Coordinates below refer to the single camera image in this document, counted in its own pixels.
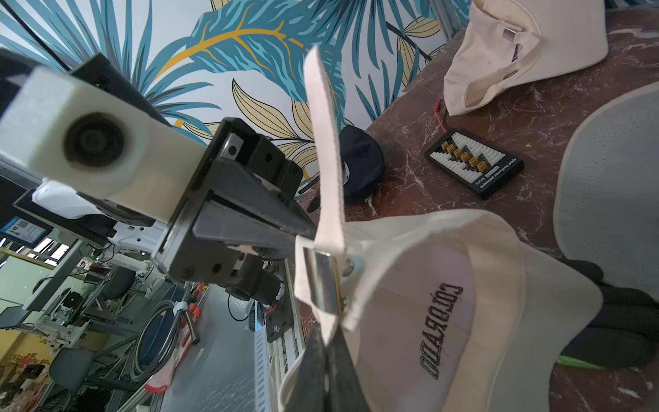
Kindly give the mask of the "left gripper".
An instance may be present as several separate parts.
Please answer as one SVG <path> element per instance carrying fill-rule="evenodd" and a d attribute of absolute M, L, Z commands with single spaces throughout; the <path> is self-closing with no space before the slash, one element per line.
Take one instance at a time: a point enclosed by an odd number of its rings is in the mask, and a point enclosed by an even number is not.
<path fill-rule="evenodd" d="M 283 280 L 264 263 L 292 257 L 295 235 L 310 239 L 317 232 L 294 199 L 302 177 L 302 169 L 266 136 L 239 118 L 225 118 L 154 262 L 176 281 L 216 284 L 239 300 L 275 304 Z"/>

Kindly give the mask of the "navy black cap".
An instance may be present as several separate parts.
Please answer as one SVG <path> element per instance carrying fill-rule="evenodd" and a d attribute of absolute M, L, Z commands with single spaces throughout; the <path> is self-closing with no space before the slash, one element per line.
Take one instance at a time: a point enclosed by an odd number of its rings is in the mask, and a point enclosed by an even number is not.
<path fill-rule="evenodd" d="M 339 133 L 343 162 L 343 194 L 346 205 L 366 201 L 384 177 L 384 154 L 378 142 L 364 130 L 346 125 Z"/>

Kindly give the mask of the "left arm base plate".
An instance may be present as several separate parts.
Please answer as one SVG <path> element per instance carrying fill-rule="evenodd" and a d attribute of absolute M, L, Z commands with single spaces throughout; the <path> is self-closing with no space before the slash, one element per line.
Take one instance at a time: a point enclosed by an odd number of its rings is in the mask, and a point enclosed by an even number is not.
<path fill-rule="evenodd" d="M 274 343 L 293 326 L 293 310 L 290 303 L 280 302 L 266 312 L 264 320 L 267 342 Z"/>

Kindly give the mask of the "cream Colorado cap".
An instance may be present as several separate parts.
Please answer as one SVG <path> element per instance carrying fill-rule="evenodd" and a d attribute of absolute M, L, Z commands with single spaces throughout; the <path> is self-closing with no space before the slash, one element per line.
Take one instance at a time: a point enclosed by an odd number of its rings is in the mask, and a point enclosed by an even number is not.
<path fill-rule="evenodd" d="M 343 330 L 370 411 L 548 410 L 554 363 L 602 307 L 597 286 L 485 210 L 347 221 L 318 47 L 303 70 L 321 207 L 316 235 L 295 240 L 294 294 L 326 349 Z"/>

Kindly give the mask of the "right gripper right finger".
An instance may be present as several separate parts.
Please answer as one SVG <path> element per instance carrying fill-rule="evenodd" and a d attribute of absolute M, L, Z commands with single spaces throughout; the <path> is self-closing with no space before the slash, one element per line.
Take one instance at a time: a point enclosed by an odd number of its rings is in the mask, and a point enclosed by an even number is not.
<path fill-rule="evenodd" d="M 340 327 L 327 347 L 327 382 L 328 411 L 370 411 Z"/>

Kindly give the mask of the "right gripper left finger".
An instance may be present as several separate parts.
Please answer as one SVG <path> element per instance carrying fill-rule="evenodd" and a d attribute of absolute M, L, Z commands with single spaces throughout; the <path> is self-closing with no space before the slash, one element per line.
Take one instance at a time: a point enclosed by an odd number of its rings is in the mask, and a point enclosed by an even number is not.
<path fill-rule="evenodd" d="M 315 324 L 305 347 L 285 411 L 325 411 L 327 349 L 321 328 Z"/>

